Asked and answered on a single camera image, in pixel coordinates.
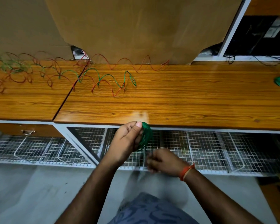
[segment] floor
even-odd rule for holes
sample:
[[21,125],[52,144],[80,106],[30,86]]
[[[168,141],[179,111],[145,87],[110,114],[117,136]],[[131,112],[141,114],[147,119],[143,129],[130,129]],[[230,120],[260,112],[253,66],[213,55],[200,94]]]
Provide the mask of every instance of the floor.
[[[0,164],[0,224],[54,223],[92,169]],[[228,196],[265,224],[276,220],[253,177],[206,176]],[[166,199],[201,224],[210,221],[187,185],[177,178],[137,171],[117,171],[99,224],[110,221],[119,206],[148,192]]]

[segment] wooden tabletop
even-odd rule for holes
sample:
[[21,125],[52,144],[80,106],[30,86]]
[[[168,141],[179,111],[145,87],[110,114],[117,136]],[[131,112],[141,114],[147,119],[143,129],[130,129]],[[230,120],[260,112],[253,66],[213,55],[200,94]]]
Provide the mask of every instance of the wooden tabletop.
[[[76,61],[58,61],[60,70],[74,70],[80,74],[83,67],[74,66]],[[41,62],[44,66],[50,66],[51,62]],[[72,83],[77,79],[73,72],[65,72],[64,77],[52,77],[53,85],[48,86],[47,79],[53,75],[58,75],[53,68],[45,70],[47,76],[41,77],[39,66],[33,66],[33,74],[29,74],[29,81],[21,82],[27,74],[24,72],[12,74],[12,79],[5,79],[2,84],[4,89],[0,93],[0,119],[1,120],[31,120],[31,121],[52,121],[63,101],[69,94]],[[4,79],[8,74],[0,70],[0,79]]]
[[[93,82],[84,78],[55,122],[120,125],[145,121],[152,126],[280,130],[280,87],[273,81],[280,75],[280,65],[169,65],[160,71],[144,66],[138,72],[129,65],[113,70],[103,64],[93,67],[100,76],[112,74],[120,85],[128,70],[137,87],[127,75],[126,90],[113,97],[106,82],[91,92]],[[98,81],[94,70],[87,75]],[[104,79],[118,91],[110,76]]]

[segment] patterned fabric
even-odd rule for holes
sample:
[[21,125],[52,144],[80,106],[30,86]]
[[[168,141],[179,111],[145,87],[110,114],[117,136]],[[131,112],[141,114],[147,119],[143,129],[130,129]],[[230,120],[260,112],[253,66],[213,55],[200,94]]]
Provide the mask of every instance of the patterned fabric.
[[147,193],[140,193],[108,224],[198,224],[173,204]]

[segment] bracelet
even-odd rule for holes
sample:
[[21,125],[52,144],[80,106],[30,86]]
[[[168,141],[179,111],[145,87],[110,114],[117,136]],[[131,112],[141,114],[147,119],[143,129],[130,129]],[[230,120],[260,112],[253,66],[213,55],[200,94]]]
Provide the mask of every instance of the bracelet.
[[195,169],[195,163],[193,163],[192,165],[186,166],[179,174],[179,179],[183,182],[184,178],[186,177],[187,173],[189,172],[189,170],[191,169]]

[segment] hand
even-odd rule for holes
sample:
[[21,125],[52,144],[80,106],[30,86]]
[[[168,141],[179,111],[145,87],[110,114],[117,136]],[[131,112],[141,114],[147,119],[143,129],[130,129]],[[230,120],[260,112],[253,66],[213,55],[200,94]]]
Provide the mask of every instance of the hand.
[[134,121],[122,125],[116,131],[104,158],[116,165],[117,168],[120,167],[130,154],[138,148],[142,133],[142,122]]
[[168,149],[153,151],[153,154],[147,157],[147,165],[151,172],[160,171],[173,177],[179,177],[181,171],[189,166]]

